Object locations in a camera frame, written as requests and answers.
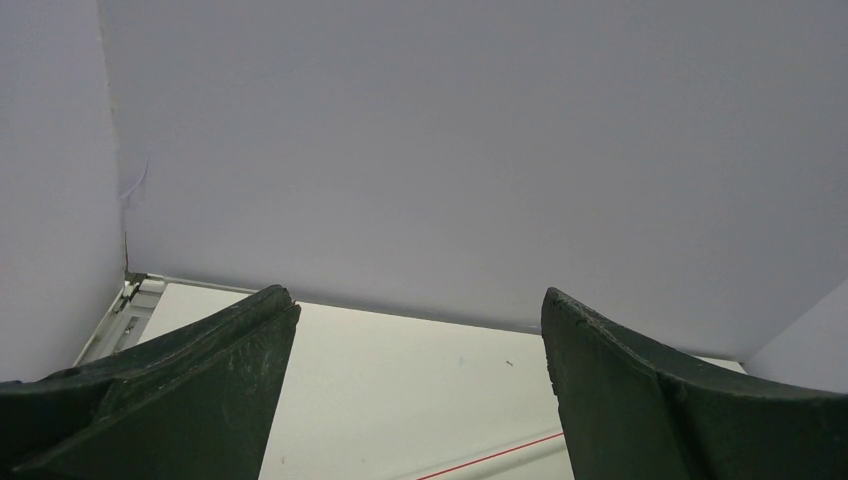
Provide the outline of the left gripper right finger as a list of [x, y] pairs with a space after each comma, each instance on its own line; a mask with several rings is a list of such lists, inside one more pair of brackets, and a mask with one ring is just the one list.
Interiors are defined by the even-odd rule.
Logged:
[[843, 479], [847, 398], [738, 373], [546, 292], [541, 335], [577, 479]]

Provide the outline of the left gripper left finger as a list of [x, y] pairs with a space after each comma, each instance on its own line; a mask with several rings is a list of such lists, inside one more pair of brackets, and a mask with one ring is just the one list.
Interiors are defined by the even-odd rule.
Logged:
[[266, 287], [206, 318], [1, 386], [5, 479], [256, 479], [301, 308]]

